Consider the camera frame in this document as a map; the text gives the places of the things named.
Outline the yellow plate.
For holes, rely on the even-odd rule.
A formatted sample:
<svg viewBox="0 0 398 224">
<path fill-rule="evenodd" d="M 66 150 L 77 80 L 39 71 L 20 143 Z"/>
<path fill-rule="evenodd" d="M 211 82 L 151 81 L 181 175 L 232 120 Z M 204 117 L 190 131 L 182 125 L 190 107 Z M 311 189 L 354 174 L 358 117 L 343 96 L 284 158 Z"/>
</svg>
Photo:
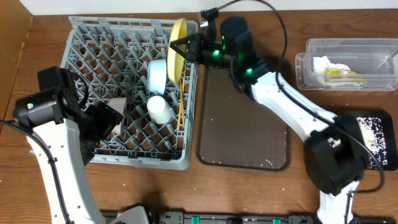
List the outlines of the yellow plate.
<svg viewBox="0 0 398 224">
<path fill-rule="evenodd" d="M 187 36 L 187 22 L 184 18 L 174 22 L 170 33 L 169 48 L 167 51 L 167 74 L 171 81 L 179 83 L 185 65 L 185 59 L 171 48 L 171 42 Z"/>
</svg>

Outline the pink saucer plate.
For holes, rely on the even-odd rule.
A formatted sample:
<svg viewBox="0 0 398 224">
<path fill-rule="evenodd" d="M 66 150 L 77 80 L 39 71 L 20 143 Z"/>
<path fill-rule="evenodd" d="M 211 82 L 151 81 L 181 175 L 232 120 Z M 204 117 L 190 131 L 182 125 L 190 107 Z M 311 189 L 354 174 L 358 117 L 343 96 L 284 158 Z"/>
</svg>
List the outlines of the pink saucer plate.
<svg viewBox="0 0 398 224">
<path fill-rule="evenodd" d="M 123 116 L 121 122 L 113 128 L 112 132 L 114 134 L 122 133 L 122 125 L 125 119 L 124 110 L 126 109 L 126 104 L 127 104 L 127 98 L 112 98 L 107 103 L 108 106 L 112 107 L 112 109 L 121 113 Z"/>
</svg>

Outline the wooden chopstick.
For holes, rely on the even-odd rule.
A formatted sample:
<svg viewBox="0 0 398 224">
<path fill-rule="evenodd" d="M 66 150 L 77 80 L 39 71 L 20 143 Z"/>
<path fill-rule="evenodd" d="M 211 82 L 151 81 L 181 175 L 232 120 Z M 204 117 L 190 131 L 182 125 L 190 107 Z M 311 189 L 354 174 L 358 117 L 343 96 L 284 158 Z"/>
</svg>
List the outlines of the wooden chopstick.
<svg viewBox="0 0 398 224">
<path fill-rule="evenodd" d="M 180 81 L 180 111 L 179 111 L 179 117 L 180 117 L 180 124 L 185 126 L 185 112 L 184 112 L 184 86 L 185 86 L 185 80 L 184 78 L 181 78 Z"/>
<path fill-rule="evenodd" d="M 183 93 L 184 93 L 184 88 L 185 88 L 185 77 L 186 77 L 186 68 L 183 69 L 183 76 L 180 80 L 180 103 L 179 103 L 179 111 L 178 111 L 178 120 L 177 120 L 177 132 L 180 131 L 180 125 L 182 124 L 183 126 L 185 126 L 185 116 L 184 116 L 184 97 L 183 97 Z"/>
</svg>

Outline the light blue bowl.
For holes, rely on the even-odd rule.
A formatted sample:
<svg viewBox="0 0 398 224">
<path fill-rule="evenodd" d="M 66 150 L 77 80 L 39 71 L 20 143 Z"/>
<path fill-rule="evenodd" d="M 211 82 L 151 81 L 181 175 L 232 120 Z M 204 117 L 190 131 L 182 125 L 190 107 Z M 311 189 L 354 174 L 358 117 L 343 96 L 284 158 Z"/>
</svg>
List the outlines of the light blue bowl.
<svg viewBox="0 0 398 224">
<path fill-rule="evenodd" d="M 157 95 L 165 93 L 167 84 L 167 62 L 166 59 L 153 60 L 148 67 L 148 90 Z"/>
</svg>

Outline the cream white cup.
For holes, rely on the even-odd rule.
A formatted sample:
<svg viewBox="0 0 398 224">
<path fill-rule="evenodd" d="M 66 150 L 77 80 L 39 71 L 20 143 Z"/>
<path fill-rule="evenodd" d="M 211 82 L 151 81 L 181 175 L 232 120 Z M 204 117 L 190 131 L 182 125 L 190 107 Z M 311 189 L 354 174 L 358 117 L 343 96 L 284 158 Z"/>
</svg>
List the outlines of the cream white cup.
<svg viewBox="0 0 398 224">
<path fill-rule="evenodd" d="M 153 122 L 165 124 L 172 118 L 169 104 L 161 96 L 152 96 L 147 101 L 147 110 Z"/>
</svg>

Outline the white napkin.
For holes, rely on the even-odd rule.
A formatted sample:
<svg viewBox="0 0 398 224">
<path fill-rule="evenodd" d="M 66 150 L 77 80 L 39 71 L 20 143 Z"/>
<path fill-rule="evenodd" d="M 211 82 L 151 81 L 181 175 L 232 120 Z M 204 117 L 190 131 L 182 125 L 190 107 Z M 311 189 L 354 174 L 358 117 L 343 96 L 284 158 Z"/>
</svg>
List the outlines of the white napkin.
<svg viewBox="0 0 398 224">
<path fill-rule="evenodd" d="M 343 86 L 343 85 L 353 85 L 353 86 L 361 86 L 362 84 L 355 84 L 355 83 L 332 83 L 325 81 L 326 70 L 330 69 L 337 69 L 337 70 L 351 70 L 349 66 L 341 63 L 331 63 L 327 56 L 322 57 L 314 57 L 313 58 L 313 76 L 317 78 L 317 80 L 325 86 Z"/>
</svg>

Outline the orange snack wrapper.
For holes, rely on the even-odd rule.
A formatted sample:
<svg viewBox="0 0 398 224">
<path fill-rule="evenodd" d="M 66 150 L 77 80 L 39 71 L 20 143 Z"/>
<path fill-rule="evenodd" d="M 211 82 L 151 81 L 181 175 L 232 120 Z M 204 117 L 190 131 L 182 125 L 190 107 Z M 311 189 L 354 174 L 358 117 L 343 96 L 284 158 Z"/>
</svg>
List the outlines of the orange snack wrapper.
<svg viewBox="0 0 398 224">
<path fill-rule="evenodd" d="M 351 70 L 337 70 L 330 69 L 326 70 L 325 75 L 326 82 L 332 83 L 355 83 L 355 84 L 367 84 L 367 80 L 365 78 L 361 78 L 358 73 Z"/>
</svg>

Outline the white rice food scraps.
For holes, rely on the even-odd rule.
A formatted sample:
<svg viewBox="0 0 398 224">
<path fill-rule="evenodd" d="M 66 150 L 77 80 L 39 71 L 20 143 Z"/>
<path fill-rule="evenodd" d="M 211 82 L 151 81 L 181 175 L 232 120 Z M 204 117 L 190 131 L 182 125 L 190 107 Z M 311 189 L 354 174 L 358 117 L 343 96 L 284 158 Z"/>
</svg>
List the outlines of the white rice food scraps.
<svg viewBox="0 0 398 224">
<path fill-rule="evenodd" d="M 387 147 L 382 121 L 375 117 L 357 117 L 365 146 L 372 152 L 382 168 L 387 167 Z"/>
</svg>

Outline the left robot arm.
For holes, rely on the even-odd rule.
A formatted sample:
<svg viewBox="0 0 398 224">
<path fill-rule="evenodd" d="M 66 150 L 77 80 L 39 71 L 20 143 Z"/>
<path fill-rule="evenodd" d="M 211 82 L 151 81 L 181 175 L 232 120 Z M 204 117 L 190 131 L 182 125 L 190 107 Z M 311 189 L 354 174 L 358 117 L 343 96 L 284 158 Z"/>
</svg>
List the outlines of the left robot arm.
<svg viewBox="0 0 398 224">
<path fill-rule="evenodd" d="M 40 91 L 16 101 L 13 117 L 27 135 L 45 184 L 53 223 L 105 223 L 86 176 L 93 148 L 123 119 L 100 101 L 82 110 L 76 73 L 50 67 L 37 74 Z"/>
</svg>

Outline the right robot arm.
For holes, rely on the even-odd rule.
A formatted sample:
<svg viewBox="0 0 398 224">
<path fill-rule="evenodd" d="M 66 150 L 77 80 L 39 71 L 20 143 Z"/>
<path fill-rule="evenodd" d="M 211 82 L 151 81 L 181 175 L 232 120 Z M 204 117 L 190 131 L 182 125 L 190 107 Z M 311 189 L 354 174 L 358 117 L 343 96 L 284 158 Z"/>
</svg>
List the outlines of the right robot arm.
<svg viewBox="0 0 398 224">
<path fill-rule="evenodd" d="M 369 155 L 356 118 L 338 116 L 291 87 L 276 68 L 260 57 L 243 17 L 221 23 L 214 32 L 176 37 L 170 49 L 184 59 L 225 68 L 235 89 L 274 112 L 304 143 L 307 175 L 320 191 L 320 223 L 353 223 L 353 195 L 369 168 Z"/>
</svg>

